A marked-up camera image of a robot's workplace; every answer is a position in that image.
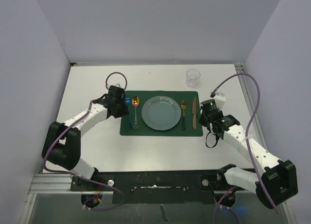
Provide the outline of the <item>teal round plate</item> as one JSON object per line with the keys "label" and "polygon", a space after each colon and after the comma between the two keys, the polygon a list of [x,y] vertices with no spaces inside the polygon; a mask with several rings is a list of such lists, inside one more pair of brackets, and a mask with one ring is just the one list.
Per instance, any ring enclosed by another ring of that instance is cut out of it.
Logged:
{"label": "teal round plate", "polygon": [[144,103],[141,116],[144,123],[151,129],[166,131],[179,123],[182,113],[181,107],[173,98],[155,96]]}

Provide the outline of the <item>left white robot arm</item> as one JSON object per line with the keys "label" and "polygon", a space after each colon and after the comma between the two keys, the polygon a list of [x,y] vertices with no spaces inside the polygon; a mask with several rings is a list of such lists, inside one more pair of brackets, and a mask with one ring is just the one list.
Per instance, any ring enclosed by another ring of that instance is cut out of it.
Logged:
{"label": "left white robot arm", "polygon": [[42,150],[44,170],[82,177],[81,183],[87,190],[96,189],[99,178],[95,175],[96,169],[81,158],[81,138],[109,117],[128,114],[125,90],[110,86],[108,93],[90,101],[85,111],[65,122],[53,122]]}

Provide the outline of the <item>gold iridescent spoon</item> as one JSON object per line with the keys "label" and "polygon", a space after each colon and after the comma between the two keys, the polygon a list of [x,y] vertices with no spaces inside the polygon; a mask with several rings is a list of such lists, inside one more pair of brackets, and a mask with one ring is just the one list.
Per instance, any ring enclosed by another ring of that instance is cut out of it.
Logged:
{"label": "gold iridescent spoon", "polygon": [[140,104],[140,99],[138,96],[135,95],[132,98],[132,106],[135,109],[135,118],[134,118],[134,126],[133,126],[135,129],[138,129],[137,108],[138,108],[139,104]]}

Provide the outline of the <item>gold fork green handle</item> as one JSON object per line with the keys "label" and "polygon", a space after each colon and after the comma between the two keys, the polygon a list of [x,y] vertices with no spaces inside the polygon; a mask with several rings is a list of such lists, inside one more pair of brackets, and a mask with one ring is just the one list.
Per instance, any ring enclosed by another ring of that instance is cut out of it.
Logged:
{"label": "gold fork green handle", "polygon": [[181,103],[181,108],[183,110],[183,117],[182,117],[182,130],[185,131],[186,129],[186,108],[187,108],[187,103],[185,100],[182,100]]}

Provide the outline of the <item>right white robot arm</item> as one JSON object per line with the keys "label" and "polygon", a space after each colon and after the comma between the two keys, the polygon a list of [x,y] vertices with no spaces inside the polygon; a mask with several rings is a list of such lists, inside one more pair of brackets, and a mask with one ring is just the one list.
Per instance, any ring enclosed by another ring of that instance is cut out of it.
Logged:
{"label": "right white robot arm", "polygon": [[228,164],[218,169],[216,183],[221,189],[237,186],[254,193],[269,209],[298,193],[296,167],[267,151],[252,136],[247,135],[232,115],[223,115],[214,99],[200,104],[199,123],[206,127],[216,141],[224,140],[233,146],[254,167],[255,172]]}

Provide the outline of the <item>blue plastic spoon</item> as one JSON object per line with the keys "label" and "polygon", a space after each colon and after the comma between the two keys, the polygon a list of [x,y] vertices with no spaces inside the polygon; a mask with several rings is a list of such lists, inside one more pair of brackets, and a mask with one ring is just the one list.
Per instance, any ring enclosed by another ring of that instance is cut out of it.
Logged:
{"label": "blue plastic spoon", "polygon": [[128,112],[129,112],[130,128],[133,129],[133,122],[132,122],[132,117],[131,117],[131,112],[130,112],[131,100],[129,97],[125,97],[125,101],[126,101]]}

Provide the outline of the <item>dark green placemat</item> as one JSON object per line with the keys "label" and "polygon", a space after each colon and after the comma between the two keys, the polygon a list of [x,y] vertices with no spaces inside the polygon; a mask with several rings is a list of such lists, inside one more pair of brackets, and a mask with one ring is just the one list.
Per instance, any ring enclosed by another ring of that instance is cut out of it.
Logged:
{"label": "dark green placemat", "polygon": [[[165,136],[165,137],[201,137],[203,135],[203,129],[201,124],[196,124],[196,130],[192,126],[192,102],[194,97],[196,97],[196,111],[199,111],[199,95],[196,91],[163,91],[163,90],[129,90],[126,91],[126,96],[133,98],[138,96],[140,99],[140,104],[137,108],[137,119],[138,119],[138,129],[130,128],[129,117],[122,117],[121,126],[120,126],[120,135],[122,136]],[[186,108],[186,129],[182,130],[182,117],[183,110],[181,108],[181,119],[179,123],[170,130],[166,131],[157,131],[148,127],[141,116],[141,109],[144,103],[155,96],[167,96],[173,98],[181,107],[182,100],[185,100],[187,103]],[[135,109],[130,105],[130,112],[132,117],[132,122],[134,124],[135,118]]]}

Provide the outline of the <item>clear plastic cup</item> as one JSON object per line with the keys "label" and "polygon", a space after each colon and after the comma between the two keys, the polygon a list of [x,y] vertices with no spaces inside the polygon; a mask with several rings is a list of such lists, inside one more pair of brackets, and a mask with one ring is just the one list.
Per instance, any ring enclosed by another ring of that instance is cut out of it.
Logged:
{"label": "clear plastic cup", "polygon": [[190,88],[195,88],[198,84],[200,77],[201,77],[200,71],[196,69],[189,69],[186,72],[186,86]]}

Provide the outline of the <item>copper knife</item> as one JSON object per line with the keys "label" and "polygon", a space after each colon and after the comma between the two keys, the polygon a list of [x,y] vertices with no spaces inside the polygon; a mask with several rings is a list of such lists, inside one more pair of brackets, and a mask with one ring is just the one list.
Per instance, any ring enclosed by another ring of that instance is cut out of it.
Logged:
{"label": "copper knife", "polygon": [[192,126],[196,130],[196,97],[194,97],[193,102],[192,102]]}

